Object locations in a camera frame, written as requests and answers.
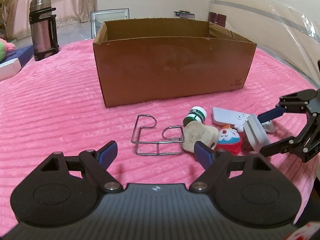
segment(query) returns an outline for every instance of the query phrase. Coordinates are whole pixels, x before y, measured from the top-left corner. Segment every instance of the robotic hand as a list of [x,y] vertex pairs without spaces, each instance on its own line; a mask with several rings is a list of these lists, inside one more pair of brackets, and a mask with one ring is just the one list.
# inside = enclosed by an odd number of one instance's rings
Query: robotic hand
[[258,120],[263,123],[284,113],[307,114],[307,124],[297,137],[290,136],[266,145],[261,148],[260,153],[268,157],[290,152],[305,163],[320,151],[320,90],[307,89],[282,96],[276,108],[258,115]]
[[[233,156],[202,142],[194,152],[205,171],[189,189],[124,189],[106,171],[117,156],[115,141],[79,156],[54,152],[12,192],[19,224],[3,240],[283,240],[296,231],[300,193],[265,157]],[[232,171],[243,173],[230,179]]]

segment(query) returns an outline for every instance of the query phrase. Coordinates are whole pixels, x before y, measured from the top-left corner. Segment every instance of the floor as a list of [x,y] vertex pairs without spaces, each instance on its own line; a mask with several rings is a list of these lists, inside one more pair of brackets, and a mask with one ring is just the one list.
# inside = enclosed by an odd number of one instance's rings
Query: floor
[[[68,26],[57,28],[57,37],[59,46],[64,46],[71,42],[91,39],[90,22],[76,23]],[[31,36],[17,41],[17,48],[32,44]]]

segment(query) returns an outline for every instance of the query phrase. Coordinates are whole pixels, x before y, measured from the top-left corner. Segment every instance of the red toy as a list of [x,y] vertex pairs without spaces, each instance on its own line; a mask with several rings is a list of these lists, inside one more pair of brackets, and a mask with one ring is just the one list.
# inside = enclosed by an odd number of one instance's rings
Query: red toy
[[238,132],[231,128],[223,128],[218,134],[218,143],[215,149],[222,148],[231,152],[233,155],[238,155],[241,151],[242,138]]

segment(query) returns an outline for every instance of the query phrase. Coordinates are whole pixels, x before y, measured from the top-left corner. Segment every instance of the circular pad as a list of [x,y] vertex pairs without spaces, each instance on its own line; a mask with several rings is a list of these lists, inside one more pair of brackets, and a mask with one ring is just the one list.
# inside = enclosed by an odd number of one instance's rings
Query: circular pad
[[27,177],[12,192],[10,204],[19,222],[58,227],[92,212],[99,200],[94,186],[69,174],[49,173]]
[[276,227],[293,222],[300,208],[300,194],[287,179],[272,174],[243,173],[227,179],[215,192],[214,203],[226,217],[249,227]]

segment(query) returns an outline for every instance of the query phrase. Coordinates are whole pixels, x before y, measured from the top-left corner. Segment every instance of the pink bedspread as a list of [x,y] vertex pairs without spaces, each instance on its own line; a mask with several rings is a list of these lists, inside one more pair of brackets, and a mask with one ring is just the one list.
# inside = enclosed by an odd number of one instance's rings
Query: pink bedspread
[[[131,135],[138,114],[158,120],[158,129],[143,134],[143,139],[152,140],[163,128],[182,125],[193,106],[202,106],[208,112],[205,123],[212,124],[213,106],[259,114],[273,108],[279,96],[307,88],[313,87],[297,72],[257,49],[242,90],[107,109],[92,41],[69,44],[42,61],[32,59],[15,77],[0,82],[0,235],[16,224],[9,201],[12,190],[54,151],[77,155],[115,140],[118,157],[108,171],[122,184],[183,182],[189,186],[204,171],[191,154],[133,153]],[[284,114],[274,121],[276,133],[269,137],[274,142],[297,135],[305,123],[303,114]],[[294,155],[278,154],[271,162],[300,190],[299,217],[313,187],[319,157],[301,163]]]

